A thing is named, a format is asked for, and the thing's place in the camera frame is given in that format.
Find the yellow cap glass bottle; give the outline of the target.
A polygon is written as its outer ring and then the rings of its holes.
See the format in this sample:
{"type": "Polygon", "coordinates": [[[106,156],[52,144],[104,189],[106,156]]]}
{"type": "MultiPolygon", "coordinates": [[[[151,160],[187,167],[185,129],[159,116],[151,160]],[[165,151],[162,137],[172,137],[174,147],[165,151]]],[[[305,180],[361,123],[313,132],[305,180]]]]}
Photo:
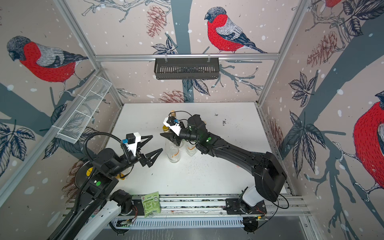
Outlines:
{"type": "Polygon", "coordinates": [[[177,163],[180,161],[181,155],[179,147],[172,143],[170,140],[165,140],[166,154],[171,163],[177,163]]]}

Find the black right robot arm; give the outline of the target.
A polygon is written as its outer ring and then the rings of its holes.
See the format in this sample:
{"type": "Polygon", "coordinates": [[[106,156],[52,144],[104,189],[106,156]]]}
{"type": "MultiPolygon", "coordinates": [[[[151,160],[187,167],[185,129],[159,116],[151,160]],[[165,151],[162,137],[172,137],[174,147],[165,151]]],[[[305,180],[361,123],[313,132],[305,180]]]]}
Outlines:
{"type": "Polygon", "coordinates": [[[227,160],[254,177],[254,186],[242,192],[238,205],[227,206],[225,208],[227,212],[255,214],[260,212],[256,207],[258,203],[264,200],[272,203],[278,201],[287,174],[274,154],[251,152],[230,144],[220,136],[209,132],[200,115],[190,116],[185,126],[182,120],[169,114],[163,124],[170,131],[163,133],[162,137],[176,146],[179,146],[182,140],[193,143],[201,154],[227,160]]]}

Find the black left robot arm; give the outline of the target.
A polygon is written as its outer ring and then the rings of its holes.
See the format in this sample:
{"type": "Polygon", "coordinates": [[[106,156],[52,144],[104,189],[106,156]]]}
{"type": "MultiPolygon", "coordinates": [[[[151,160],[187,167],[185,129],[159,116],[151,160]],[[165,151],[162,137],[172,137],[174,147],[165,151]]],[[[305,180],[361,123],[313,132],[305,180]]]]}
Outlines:
{"type": "Polygon", "coordinates": [[[141,148],[153,138],[152,135],[131,133],[123,140],[109,133],[105,136],[120,144],[123,155],[118,156],[111,148],[101,150],[95,158],[86,153],[89,158],[86,166],[91,172],[80,186],[74,207],[49,236],[50,240],[93,239],[119,214],[138,216],[132,196],[124,190],[114,190],[118,177],[136,163],[152,167],[163,150],[141,153],[141,148]]]}

